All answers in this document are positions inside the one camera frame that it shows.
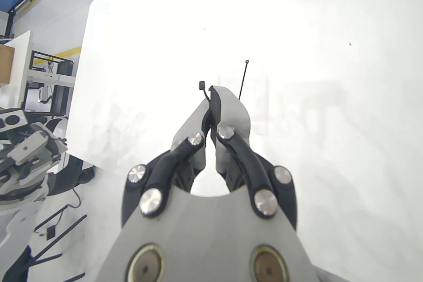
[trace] black cable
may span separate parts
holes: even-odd
[[[79,196],[79,194],[76,192],[76,190],[73,188],[72,189],[72,191],[75,193],[75,195],[78,197],[78,201],[79,201],[79,203],[78,203],[78,205],[76,205],[76,206],[73,206],[73,205],[71,205],[71,204],[69,204],[68,203],[68,206],[70,207],[70,208],[74,208],[74,209],[76,209],[76,208],[79,208],[80,206],[81,206],[81,204],[82,204],[82,200],[81,200],[81,197]],[[57,220],[57,223],[55,223],[54,225],[52,225],[52,226],[54,226],[54,227],[56,227],[59,223],[60,223],[60,220],[62,219],[62,215],[63,215],[63,212],[61,212],[60,213],[60,215],[59,215],[59,219]]]
[[[68,205],[70,208],[79,208],[82,204],[81,198],[79,197],[78,193],[76,192],[76,190],[73,188],[72,191],[75,193],[75,195],[78,197],[79,200],[79,204],[77,206],[73,206],[73,205]]]

